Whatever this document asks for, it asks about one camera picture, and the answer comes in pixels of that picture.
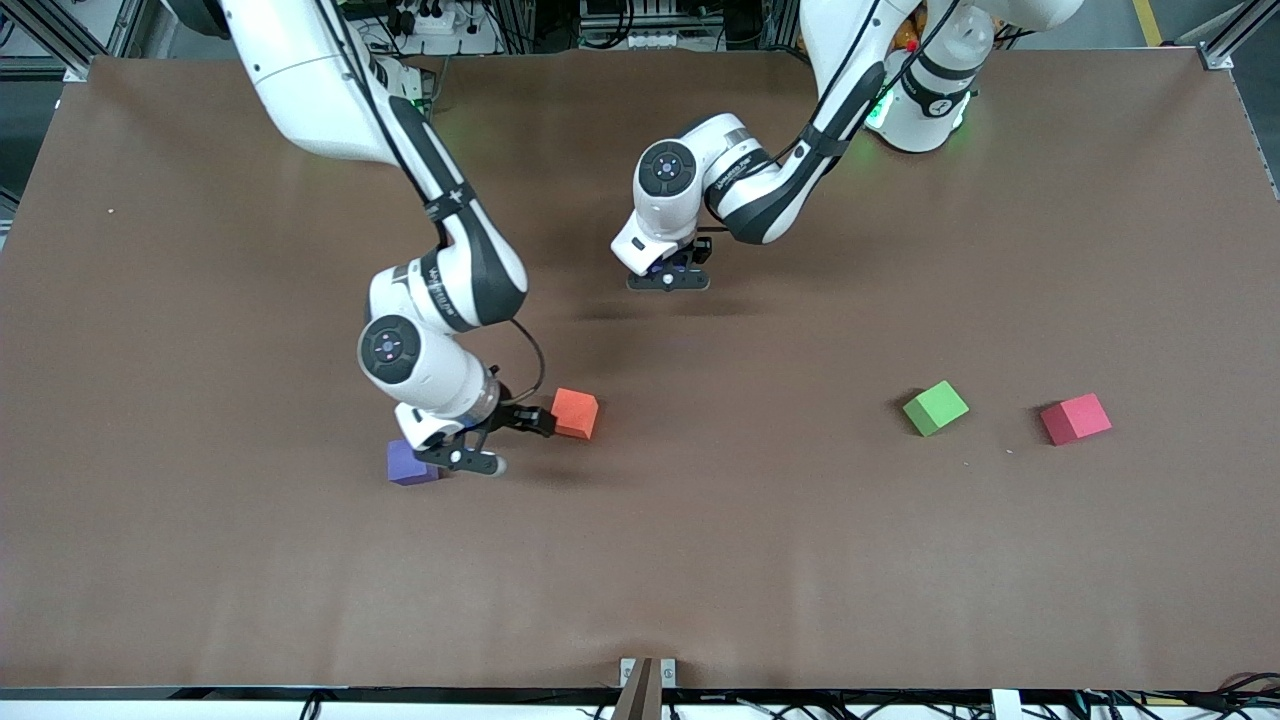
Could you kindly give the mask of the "orange foam block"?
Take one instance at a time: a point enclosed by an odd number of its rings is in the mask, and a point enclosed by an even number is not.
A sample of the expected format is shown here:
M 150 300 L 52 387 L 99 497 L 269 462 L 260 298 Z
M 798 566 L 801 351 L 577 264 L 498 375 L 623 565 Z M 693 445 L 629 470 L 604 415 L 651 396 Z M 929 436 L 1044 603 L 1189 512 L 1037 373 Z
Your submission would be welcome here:
M 554 433 L 590 441 L 599 410 L 600 406 L 594 395 L 564 387 L 558 388 L 550 406 L 550 414 L 556 419 Z

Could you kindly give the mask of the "green foam block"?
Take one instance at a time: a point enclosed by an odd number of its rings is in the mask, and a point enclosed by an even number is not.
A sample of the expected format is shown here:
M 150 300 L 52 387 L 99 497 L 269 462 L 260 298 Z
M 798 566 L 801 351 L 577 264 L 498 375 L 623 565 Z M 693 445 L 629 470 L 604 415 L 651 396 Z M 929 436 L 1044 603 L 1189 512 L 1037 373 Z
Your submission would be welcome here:
M 929 437 L 965 416 L 970 407 L 948 380 L 941 380 L 910 397 L 902 411 L 916 433 Z

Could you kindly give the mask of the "brown paper table cover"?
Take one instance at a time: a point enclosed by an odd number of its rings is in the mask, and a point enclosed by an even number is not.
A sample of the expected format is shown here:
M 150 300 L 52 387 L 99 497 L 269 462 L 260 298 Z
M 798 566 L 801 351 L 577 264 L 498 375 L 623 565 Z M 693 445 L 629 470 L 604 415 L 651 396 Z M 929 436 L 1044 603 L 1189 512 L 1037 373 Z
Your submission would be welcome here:
M 806 119 L 783 55 L 453 61 L 436 128 L 590 441 L 385 478 L 356 342 L 435 243 L 238 61 L 68 85 L 0 252 L 0 685 L 1213 689 L 1280 671 L 1280 202 L 1192 50 L 993 56 L 937 152 L 860 137 L 710 287 L 609 250 L 654 140 Z M 970 411 L 923 437 L 948 380 Z M 1053 446 L 1044 407 L 1112 428 Z

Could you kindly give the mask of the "white grey rack device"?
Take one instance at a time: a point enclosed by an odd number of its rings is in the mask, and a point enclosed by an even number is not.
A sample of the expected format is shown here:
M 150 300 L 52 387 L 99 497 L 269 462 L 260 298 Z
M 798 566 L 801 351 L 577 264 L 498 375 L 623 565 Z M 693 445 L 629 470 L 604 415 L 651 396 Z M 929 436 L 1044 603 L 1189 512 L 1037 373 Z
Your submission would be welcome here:
M 576 0 L 579 46 L 641 47 L 650 38 L 676 38 L 689 19 L 689 0 Z

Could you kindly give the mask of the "white power strip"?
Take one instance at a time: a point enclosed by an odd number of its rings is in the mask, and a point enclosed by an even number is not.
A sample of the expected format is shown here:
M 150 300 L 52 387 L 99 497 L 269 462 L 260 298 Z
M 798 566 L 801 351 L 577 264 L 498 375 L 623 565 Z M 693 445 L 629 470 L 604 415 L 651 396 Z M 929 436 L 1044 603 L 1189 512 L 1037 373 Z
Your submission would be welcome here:
M 375 8 L 406 55 L 488 55 L 503 49 L 480 0 L 379 0 Z

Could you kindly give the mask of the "red foam block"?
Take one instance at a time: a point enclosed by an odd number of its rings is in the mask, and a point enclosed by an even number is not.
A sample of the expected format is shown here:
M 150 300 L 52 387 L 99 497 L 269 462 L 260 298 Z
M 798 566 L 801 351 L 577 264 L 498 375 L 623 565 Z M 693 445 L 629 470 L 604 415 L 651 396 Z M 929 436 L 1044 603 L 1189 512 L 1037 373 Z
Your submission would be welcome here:
M 1075 443 L 1114 427 L 1097 393 L 1052 404 L 1039 411 L 1039 420 L 1053 446 Z

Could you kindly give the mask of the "metal table edge bracket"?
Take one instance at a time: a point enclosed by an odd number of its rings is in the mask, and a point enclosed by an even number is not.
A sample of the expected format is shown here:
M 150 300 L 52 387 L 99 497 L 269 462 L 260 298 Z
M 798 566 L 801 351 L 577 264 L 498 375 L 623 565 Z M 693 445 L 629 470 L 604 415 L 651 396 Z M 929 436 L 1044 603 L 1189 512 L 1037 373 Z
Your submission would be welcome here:
M 643 665 L 643 661 L 648 661 L 652 676 L 658 676 L 660 679 L 660 687 L 664 689 L 672 689 L 678 687 L 677 682 L 677 662 L 675 659 L 637 659 L 637 657 L 623 657 L 618 662 L 618 687 L 625 685 L 632 671 Z

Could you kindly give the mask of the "aluminium frame profile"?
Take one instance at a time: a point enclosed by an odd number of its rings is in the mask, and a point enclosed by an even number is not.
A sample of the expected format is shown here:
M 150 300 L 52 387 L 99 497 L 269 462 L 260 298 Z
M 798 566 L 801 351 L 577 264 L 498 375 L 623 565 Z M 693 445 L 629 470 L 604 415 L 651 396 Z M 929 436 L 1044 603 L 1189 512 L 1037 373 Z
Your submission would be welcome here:
M 156 0 L 0 0 L 0 81 L 82 82 L 97 56 L 141 56 Z
M 1206 70 L 1231 69 L 1231 54 L 1277 12 L 1280 0 L 1240 0 L 1230 10 L 1183 35 L 1183 38 L 1193 41 Z

